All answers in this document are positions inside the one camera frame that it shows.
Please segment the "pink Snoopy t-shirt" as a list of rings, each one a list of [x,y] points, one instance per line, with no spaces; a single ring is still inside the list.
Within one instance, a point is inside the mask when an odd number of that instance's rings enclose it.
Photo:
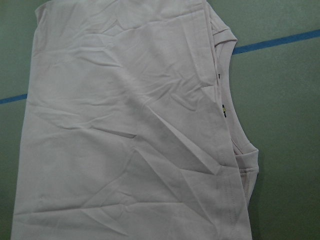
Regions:
[[[258,149],[205,0],[36,11],[13,240],[250,240]]]

